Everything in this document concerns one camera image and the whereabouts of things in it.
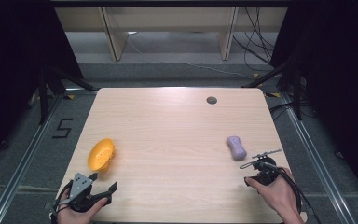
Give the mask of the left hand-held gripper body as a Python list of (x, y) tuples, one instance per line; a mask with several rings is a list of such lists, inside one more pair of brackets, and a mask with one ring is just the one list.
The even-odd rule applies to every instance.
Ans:
[(99, 200), (91, 199), (92, 184), (88, 176), (81, 173), (76, 173), (72, 182), (71, 191), (69, 194), (69, 205), (72, 210), (76, 212), (85, 213), (91, 209)]

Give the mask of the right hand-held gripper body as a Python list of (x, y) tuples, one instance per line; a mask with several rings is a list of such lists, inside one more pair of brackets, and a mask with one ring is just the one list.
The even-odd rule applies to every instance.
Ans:
[(270, 154), (280, 152), (279, 149), (257, 154), (256, 161), (252, 163), (255, 170), (258, 171), (256, 176), (252, 176), (253, 180), (267, 186), (275, 181), (279, 172), (276, 161), (270, 157)]

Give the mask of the purple soap bar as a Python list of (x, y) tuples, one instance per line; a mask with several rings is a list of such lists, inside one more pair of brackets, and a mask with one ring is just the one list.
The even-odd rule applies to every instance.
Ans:
[(241, 140), (238, 136), (233, 135), (227, 138), (227, 145), (230, 149), (231, 156), (234, 161), (243, 161), (247, 152), (241, 144)]

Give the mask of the yellow oval soap dish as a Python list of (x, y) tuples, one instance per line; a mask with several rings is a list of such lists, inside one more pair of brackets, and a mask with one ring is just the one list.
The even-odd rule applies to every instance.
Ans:
[(90, 151), (88, 167), (93, 172), (107, 172), (109, 163), (116, 155), (116, 148), (112, 139), (104, 138)]

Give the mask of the person's right hand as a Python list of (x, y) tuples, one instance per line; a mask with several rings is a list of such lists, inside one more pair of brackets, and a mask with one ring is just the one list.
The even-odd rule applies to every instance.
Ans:
[(268, 186), (264, 186), (255, 181), (254, 188), (266, 202), (266, 204), (273, 209), (280, 217), (284, 212), (298, 212), (296, 206), (296, 196), (293, 193), (291, 186), (286, 180), (279, 175), (275, 181)]

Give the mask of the person's left hand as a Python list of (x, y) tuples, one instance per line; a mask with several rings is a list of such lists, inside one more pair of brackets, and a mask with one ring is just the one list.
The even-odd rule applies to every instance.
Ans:
[(72, 210), (68, 205), (62, 204), (57, 212), (58, 224), (90, 224), (93, 217), (104, 207), (107, 202), (106, 198), (102, 198), (91, 209), (85, 213), (79, 213)]

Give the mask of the black metal stand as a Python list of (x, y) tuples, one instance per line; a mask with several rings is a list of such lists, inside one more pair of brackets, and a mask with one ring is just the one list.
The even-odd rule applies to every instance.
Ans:
[(277, 75), (281, 75), (277, 88), (279, 91), (288, 91), (290, 87), (293, 88), (293, 108), (296, 117), (302, 120), (300, 112), (300, 95), (301, 95), (301, 73), (298, 68), (296, 59), (290, 57), (286, 62), (274, 68), (272, 71), (266, 73), (263, 77), (257, 78), (250, 84), (245, 85), (245, 88), (255, 88), (270, 80)]
[(66, 79), (87, 91), (97, 91), (98, 88), (91, 86), (83, 79), (74, 77), (58, 67), (46, 66), (39, 74), (39, 99), (41, 108), (40, 123), (44, 123), (48, 118), (48, 88), (54, 95), (64, 95), (66, 88), (62, 84), (62, 80)]

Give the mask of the black curtain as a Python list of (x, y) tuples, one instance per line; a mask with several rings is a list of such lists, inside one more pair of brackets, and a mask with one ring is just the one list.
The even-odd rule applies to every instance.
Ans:
[(318, 117), (358, 179), (358, 0), (290, 0), (271, 64), (296, 64)]
[(82, 78), (51, 0), (0, 0), (0, 144), (47, 66)]

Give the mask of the metal floor rail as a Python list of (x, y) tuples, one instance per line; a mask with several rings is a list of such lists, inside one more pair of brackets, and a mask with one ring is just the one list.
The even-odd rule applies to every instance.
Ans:
[(344, 194), (293, 109), (294, 99), (286, 92), (267, 97), (271, 116), (282, 141), (292, 172), (306, 197), (311, 224), (356, 224)]
[[(65, 99), (73, 94), (74, 100)], [(0, 150), (0, 224), (50, 224), (49, 212), (96, 94), (71, 91), (25, 111)]]

